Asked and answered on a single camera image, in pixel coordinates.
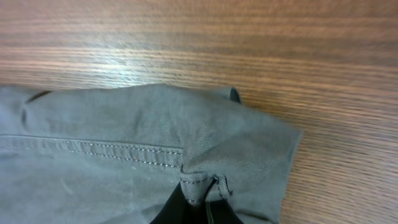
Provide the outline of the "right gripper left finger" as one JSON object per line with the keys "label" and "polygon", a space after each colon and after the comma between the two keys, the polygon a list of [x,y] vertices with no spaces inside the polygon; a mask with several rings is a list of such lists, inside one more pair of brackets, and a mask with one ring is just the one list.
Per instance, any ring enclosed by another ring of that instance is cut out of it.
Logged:
{"label": "right gripper left finger", "polygon": [[194,207],[185,198],[180,183],[150,224],[207,224],[202,207]]}

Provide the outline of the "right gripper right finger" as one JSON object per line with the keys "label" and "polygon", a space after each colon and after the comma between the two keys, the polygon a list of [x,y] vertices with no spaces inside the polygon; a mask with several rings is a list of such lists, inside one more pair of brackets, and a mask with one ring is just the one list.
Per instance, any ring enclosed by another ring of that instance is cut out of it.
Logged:
{"label": "right gripper right finger", "polygon": [[207,224],[243,224],[223,196],[212,202],[205,200],[205,215]]}

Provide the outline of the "grey shorts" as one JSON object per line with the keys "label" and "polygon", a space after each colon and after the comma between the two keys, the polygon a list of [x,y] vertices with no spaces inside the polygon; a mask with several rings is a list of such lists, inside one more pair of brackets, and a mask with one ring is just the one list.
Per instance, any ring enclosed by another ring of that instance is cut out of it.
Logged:
{"label": "grey shorts", "polygon": [[278,223],[301,130],[234,88],[1,87],[2,223],[150,223],[180,183]]}

